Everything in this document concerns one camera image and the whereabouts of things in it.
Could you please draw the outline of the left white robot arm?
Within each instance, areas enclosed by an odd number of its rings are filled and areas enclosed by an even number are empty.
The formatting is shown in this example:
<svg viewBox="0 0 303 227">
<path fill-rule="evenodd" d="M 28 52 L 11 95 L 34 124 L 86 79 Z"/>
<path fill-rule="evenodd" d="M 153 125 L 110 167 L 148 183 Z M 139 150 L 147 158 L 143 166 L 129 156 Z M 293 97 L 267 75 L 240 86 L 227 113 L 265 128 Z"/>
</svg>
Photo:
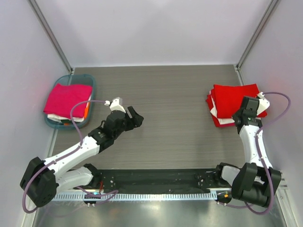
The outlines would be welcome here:
<svg viewBox="0 0 303 227">
<path fill-rule="evenodd" d="M 41 160 L 33 158 L 25 170 L 20 187 L 23 189 L 22 207 L 26 208 L 26 198 L 36 207 L 48 204 L 56 194 L 87 186 L 94 188 L 101 183 L 101 173 L 92 164 L 73 170 L 80 162 L 98 155 L 112 146 L 115 140 L 126 131 L 142 125 L 144 117 L 139 115 L 132 106 L 128 110 L 113 110 L 101 125 L 93 129 L 80 142 L 65 151 Z"/>
</svg>

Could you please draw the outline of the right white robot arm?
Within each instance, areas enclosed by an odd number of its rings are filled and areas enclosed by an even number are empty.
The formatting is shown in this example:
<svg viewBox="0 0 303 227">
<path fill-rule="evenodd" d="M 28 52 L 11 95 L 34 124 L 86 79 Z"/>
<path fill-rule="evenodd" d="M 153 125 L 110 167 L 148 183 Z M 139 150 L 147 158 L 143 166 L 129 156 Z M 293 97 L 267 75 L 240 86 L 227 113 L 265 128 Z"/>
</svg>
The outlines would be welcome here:
<svg viewBox="0 0 303 227">
<path fill-rule="evenodd" d="M 259 114 L 269 107 L 263 93 L 245 96 L 240 108 L 232 116 L 241 138 L 245 164 L 239 168 L 227 163 L 217 165 L 214 178 L 221 185 L 231 186 L 231 197 L 252 205 L 267 208 L 282 179 L 273 169 L 263 143 Z"/>
</svg>

